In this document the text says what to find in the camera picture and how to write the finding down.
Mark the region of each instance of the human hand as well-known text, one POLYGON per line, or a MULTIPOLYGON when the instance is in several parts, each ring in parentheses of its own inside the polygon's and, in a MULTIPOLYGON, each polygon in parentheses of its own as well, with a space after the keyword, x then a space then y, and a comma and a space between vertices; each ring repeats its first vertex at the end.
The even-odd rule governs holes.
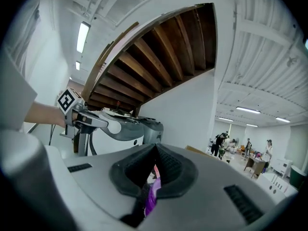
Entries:
MULTIPOLYGON (((77 120, 77 116, 78 116, 78 113, 73 112, 73 114, 72 114, 72 121, 77 120)), ((66 123, 65 123, 64 115, 63 115, 62 112, 60 112, 60 114, 58 115, 56 124, 58 126, 61 126, 61 127, 65 128, 66 123)))

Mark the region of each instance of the purple cloth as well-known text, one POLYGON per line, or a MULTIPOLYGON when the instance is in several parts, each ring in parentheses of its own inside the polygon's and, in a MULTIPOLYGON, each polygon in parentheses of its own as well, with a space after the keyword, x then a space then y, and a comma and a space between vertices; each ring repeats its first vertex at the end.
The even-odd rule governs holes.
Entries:
POLYGON ((156 192, 158 189, 161 188, 160 178, 157 178, 156 181, 154 181, 153 185, 151 186, 149 190, 149 197, 146 200, 145 203, 145 216, 148 216, 151 211, 156 206, 156 192))

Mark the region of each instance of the green bin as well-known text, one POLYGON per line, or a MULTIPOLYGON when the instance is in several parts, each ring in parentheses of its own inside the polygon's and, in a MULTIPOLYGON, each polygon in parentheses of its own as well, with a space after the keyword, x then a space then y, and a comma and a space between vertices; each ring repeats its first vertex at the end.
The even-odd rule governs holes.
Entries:
POLYGON ((306 174, 298 167, 291 166, 290 184, 299 189, 302 182, 305 180, 306 174))

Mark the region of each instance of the fluorescent light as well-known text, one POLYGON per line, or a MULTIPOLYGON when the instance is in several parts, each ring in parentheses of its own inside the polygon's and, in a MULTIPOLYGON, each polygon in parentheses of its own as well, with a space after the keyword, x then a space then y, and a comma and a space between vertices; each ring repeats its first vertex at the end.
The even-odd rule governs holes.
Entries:
POLYGON ((80 53, 83 52, 83 47, 85 46, 85 42, 86 42, 89 29, 90 29, 89 24, 85 22, 80 24, 78 40, 77 40, 77 51, 80 53))
POLYGON ((286 119, 283 119, 283 118, 280 118, 280 117, 276 117, 276 120, 287 122, 287 123, 290 122, 289 120, 286 120, 286 119))
POLYGON ((218 119, 225 120, 225 121, 232 121, 232 120, 229 120, 229 119, 226 119, 226 118, 221 118, 221 117, 218 117, 218 119))
POLYGON ((80 70, 80 62, 79 61, 76 61, 76 69, 80 70))
POLYGON ((260 114, 261 112, 258 110, 251 110, 251 109, 247 109, 247 108, 242 108, 242 107, 236 107, 237 110, 243 110, 243 111, 247 111, 247 112, 251 112, 251 113, 255 113, 255 114, 260 114))
POLYGON ((250 127, 254 127, 254 128, 257 128, 258 126, 256 125, 251 125, 251 124, 246 124, 246 126, 250 126, 250 127))

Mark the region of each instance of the black clothing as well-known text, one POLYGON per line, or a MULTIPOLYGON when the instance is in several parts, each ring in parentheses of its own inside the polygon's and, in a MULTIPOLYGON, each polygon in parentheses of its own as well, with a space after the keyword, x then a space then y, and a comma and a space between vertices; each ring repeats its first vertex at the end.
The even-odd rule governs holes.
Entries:
POLYGON ((216 145, 221 146, 223 143, 224 139, 221 138, 220 136, 216 139, 216 145))
POLYGON ((215 152, 214 156, 217 156, 218 150, 219 150, 219 146, 216 145, 216 144, 213 144, 212 149, 211 149, 211 153, 213 154, 215 152))

